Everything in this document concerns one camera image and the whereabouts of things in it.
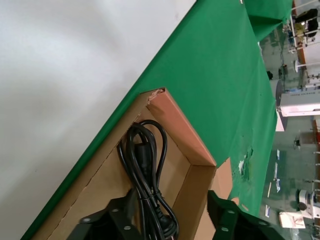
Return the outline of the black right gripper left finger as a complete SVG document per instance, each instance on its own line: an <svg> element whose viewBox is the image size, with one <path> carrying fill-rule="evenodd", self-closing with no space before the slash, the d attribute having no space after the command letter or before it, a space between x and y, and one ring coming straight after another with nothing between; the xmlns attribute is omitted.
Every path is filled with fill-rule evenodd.
<svg viewBox="0 0 320 240"><path fill-rule="evenodd" d="M134 189L95 213L80 219L73 229L74 240L141 240L143 237L132 220L137 194Z"/></svg>

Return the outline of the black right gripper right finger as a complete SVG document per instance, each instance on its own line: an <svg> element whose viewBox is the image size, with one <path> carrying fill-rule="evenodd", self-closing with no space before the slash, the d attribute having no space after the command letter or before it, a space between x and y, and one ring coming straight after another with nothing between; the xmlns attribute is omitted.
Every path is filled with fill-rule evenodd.
<svg viewBox="0 0 320 240"><path fill-rule="evenodd" d="M214 240L283 240L271 224L242 211L233 201L207 193L207 212L215 228Z"/></svg>

